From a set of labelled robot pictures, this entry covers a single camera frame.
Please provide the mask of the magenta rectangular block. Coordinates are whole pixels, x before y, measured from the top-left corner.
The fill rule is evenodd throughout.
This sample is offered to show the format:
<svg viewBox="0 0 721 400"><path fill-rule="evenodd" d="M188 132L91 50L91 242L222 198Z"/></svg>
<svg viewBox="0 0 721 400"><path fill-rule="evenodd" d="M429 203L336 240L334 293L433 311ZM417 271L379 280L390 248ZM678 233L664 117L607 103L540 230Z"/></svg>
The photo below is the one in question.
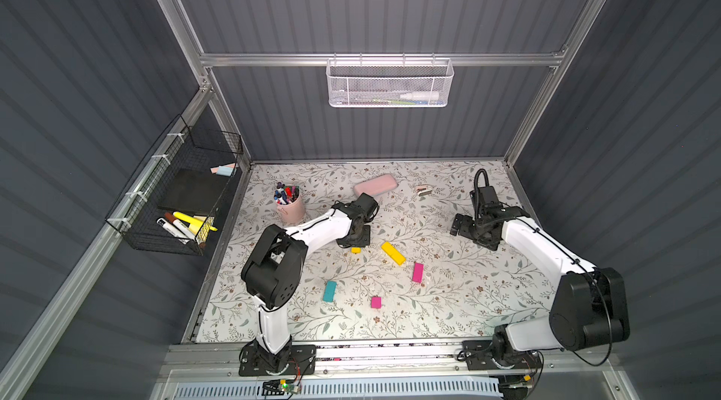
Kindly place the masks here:
<svg viewBox="0 0 721 400"><path fill-rule="evenodd" d="M411 281L413 283L421 284L424 279L424 264L415 262L412 270Z"/></svg>

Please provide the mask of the teal rectangular block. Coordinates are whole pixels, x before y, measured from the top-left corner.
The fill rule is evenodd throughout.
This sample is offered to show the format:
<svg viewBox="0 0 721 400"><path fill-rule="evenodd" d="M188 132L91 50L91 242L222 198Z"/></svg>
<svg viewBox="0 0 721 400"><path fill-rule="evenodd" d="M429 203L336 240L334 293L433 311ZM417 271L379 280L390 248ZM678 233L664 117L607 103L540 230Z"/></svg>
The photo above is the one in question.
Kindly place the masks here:
<svg viewBox="0 0 721 400"><path fill-rule="evenodd" d="M328 281L325 285L322 300L323 302L334 302L334 296L337 289L337 283L334 281Z"/></svg>

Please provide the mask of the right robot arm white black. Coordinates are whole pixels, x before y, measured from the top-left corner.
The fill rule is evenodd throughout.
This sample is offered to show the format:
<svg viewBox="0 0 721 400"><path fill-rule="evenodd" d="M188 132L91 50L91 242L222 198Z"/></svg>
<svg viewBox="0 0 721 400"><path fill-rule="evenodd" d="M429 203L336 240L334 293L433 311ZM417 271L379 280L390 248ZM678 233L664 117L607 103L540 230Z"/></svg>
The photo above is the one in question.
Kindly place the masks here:
<svg viewBox="0 0 721 400"><path fill-rule="evenodd" d="M600 268L546 233L520 207L499 200L484 169L474 175L473 213L454 217L451 233L490 251L507 244L540 270L555 290L546 317L501 325L486 350L494 364L510 369L524 356L543 350L579 353L627 340L631 334L623 276Z"/></svg>

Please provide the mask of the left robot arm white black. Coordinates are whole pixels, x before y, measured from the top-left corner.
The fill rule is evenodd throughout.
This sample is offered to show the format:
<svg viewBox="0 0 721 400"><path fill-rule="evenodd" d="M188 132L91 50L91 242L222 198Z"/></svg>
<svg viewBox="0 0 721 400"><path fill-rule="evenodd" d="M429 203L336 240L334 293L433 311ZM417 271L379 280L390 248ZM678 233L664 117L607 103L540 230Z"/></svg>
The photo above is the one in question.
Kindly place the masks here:
<svg viewBox="0 0 721 400"><path fill-rule="evenodd" d="M370 223L379 212L374 197L363 193L349 203L335 202L321 216L300 225L270 225L262 232L241 271L257 316L257 345L279 357L291 345L287 304L296 293L306 258L336 243L341 248L370 244Z"/></svg>

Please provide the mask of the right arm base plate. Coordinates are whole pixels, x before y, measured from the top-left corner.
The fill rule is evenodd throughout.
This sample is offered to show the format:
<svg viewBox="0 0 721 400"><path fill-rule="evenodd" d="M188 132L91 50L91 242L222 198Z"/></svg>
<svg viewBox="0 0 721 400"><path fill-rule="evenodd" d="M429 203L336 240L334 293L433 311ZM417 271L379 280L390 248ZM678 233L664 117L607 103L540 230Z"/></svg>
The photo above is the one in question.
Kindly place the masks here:
<svg viewBox="0 0 721 400"><path fill-rule="evenodd" d="M503 339L466 340L456 354L456 360L463 362L469 371L486 371L491 369L540 370L541 355L534 351L517 351Z"/></svg>

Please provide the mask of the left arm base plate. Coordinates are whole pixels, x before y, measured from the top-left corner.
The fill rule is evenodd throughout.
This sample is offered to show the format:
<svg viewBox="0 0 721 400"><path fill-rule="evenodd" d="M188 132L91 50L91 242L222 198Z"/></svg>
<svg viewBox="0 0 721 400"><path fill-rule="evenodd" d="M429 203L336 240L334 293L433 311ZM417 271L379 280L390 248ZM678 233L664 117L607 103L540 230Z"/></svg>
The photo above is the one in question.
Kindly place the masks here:
<svg viewBox="0 0 721 400"><path fill-rule="evenodd" d="M240 377L295 377L315 373L317 347L286 345L277 355L271 354L257 341L244 346L238 356Z"/></svg>

